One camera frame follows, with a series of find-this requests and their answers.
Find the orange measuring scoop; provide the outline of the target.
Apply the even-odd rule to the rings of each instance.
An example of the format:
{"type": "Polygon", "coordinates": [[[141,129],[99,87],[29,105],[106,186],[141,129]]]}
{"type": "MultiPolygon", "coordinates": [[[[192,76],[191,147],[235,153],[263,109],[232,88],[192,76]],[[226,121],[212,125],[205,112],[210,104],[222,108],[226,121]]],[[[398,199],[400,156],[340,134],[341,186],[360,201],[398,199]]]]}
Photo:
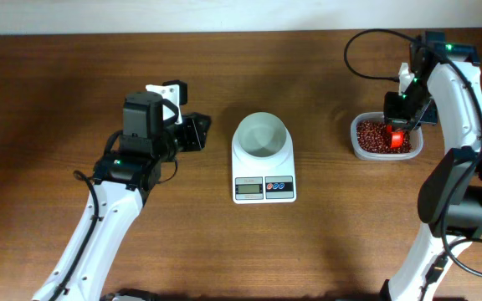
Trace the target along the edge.
{"type": "Polygon", "coordinates": [[[396,149],[403,145],[404,133],[399,130],[394,130],[391,125],[386,126],[388,146],[390,149],[396,149]]]}

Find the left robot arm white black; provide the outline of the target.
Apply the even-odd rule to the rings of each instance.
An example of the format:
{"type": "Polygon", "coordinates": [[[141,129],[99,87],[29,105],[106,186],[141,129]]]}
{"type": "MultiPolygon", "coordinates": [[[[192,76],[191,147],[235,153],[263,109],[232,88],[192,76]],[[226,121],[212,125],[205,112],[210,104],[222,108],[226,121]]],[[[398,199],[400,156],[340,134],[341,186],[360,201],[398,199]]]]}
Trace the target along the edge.
{"type": "Polygon", "coordinates": [[[211,125],[207,115],[184,115],[187,93],[129,94],[123,127],[105,143],[91,176],[75,171],[88,188],[85,209],[63,255],[35,300],[98,300],[124,236],[151,190],[164,183],[162,164],[180,152],[201,151],[211,125]]]}

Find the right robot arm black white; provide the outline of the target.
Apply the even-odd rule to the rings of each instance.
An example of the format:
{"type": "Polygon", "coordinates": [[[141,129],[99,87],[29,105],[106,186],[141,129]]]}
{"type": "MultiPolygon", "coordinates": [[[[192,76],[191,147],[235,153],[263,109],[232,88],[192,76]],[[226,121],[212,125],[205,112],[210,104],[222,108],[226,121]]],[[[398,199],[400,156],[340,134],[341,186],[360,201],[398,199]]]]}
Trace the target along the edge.
{"type": "Polygon", "coordinates": [[[430,300],[458,256],[482,244],[482,91],[476,48],[440,32],[410,40],[399,90],[385,96],[385,121],[401,130],[440,124],[443,159],[418,193],[420,230],[404,264],[381,290],[383,300],[430,300]]]}

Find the white round bowl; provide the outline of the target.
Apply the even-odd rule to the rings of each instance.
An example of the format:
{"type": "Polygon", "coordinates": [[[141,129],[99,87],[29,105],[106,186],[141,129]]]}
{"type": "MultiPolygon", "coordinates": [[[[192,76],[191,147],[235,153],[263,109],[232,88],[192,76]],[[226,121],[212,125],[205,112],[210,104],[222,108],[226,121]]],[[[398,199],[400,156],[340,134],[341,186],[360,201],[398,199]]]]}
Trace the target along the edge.
{"type": "Polygon", "coordinates": [[[239,123],[233,141],[247,155],[265,158],[278,154],[285,146],[286,138],[286,127],[280,118],[257,112],[239,123]]]}

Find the white digital kitchen scale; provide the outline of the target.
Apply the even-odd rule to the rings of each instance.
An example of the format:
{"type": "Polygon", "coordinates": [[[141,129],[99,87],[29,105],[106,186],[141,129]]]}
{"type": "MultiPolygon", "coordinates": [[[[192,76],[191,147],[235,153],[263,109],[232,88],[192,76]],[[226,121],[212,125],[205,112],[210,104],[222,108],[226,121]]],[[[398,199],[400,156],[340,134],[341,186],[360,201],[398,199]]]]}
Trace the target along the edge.
{"type": "Polygon", "coordinates": [[[233,201],[237,204],[291,203],[297,198],[293,143],[270,157],[247,155],[232,141],[233,201]]]}

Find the red adzuki beans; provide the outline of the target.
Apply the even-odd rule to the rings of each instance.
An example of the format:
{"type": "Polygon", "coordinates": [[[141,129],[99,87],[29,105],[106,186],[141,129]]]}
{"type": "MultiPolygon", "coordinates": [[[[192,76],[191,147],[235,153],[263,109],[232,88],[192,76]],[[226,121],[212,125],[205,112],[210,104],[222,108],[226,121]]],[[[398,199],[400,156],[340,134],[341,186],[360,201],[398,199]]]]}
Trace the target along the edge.
{"type": "Polygon", "coordinates": [[[376,154],[403,154],[409,153],[412,149],[410,134],[405,130],[403,145],[396,149],[390,149],[387,139],[387,124],[379,121],[363,120],[356,126],[356,134],[359,146],[371,153],[376,154]]]}

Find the clear plastic container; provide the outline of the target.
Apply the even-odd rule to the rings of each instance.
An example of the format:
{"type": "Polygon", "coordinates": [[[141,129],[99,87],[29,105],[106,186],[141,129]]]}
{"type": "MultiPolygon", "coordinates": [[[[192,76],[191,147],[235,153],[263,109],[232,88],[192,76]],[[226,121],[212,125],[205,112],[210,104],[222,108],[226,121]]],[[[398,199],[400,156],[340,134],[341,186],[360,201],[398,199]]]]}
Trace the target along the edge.
{"type": "Polygon", "coordinates": [[[423,148],[421,130],[403,130],[385,122],[382,112],[358,115],[351,123],[351,143],[357,158],[366,161],[403,161],[423,148]]]}

